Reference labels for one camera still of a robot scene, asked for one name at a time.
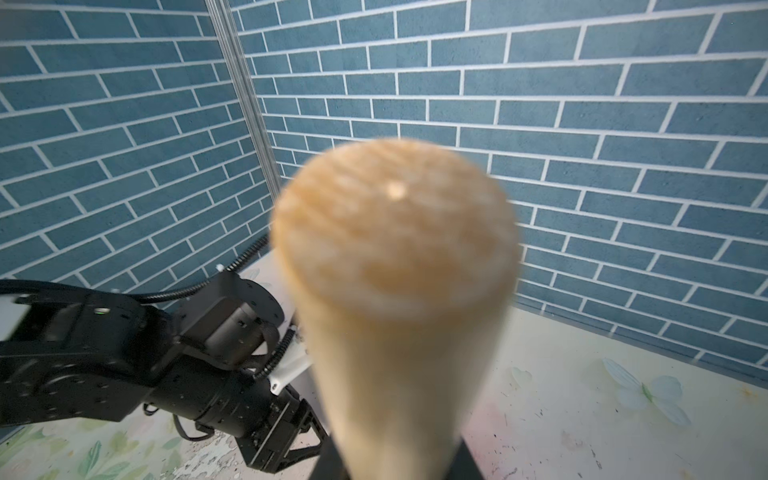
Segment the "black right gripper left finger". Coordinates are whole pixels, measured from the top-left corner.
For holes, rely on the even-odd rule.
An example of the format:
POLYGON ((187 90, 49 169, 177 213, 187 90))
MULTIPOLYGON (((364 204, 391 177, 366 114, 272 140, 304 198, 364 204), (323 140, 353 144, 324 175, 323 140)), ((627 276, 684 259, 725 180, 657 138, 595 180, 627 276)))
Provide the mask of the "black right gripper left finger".
POLYGON ((349 480, 350 475, 331 437, 322 442, 320 455, 317 459, 309 480, 349 480))

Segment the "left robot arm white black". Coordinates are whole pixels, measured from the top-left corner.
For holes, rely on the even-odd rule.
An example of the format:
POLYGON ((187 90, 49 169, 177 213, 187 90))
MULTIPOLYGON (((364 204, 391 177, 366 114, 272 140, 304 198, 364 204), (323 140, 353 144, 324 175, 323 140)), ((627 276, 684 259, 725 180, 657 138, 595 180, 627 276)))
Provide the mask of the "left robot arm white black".
POLYGON ((240 276, 261 237, 215 276, 158 293, 122 294, 37 280, 5 280, 25 307, 1 343, 1 423, 88 418, 118 422, 136 409, 190 420, 196 440, 218 432, 245 464, 278 473, 317 457, 295 440, 327 433, 309 402, 269 377, 297 332, 278 300, 240 276))

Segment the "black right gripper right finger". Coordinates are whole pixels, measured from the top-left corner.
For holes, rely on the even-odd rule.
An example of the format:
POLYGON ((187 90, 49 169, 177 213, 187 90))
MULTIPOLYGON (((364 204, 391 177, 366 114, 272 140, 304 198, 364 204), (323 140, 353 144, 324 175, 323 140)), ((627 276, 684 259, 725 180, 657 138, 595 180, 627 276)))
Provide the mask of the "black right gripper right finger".
POLYGON ((484 479, 465 441, 461 442, 458 450, 458 478, 465 480, 484 479))

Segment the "steel claw hammer wooden handle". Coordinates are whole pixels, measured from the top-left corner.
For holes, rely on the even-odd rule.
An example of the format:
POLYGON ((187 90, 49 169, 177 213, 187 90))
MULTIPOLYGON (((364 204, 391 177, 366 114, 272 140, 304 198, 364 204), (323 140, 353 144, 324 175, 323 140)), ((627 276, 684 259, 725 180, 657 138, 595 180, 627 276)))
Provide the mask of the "steel claw hammer wooden handle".
POLYGON ((271 243, 347 472, 443 478, 519 277, 504 191, 433 143, 347 143, 284 188, 271 243))

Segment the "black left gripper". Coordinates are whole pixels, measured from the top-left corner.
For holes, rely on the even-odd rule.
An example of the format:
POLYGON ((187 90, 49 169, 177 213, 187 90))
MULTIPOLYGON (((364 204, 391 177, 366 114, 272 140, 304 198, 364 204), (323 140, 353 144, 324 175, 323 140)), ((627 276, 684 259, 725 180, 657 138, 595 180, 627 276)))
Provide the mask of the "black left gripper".
POLYGON ((268 474, 277 474, 302 461, 317 457, 328 438, 327 431, 306 400, 274 402, 266 420, 237 445, 245 465, 268 474), (318 443, 292 449, 296 438, 311 431, 318 443))

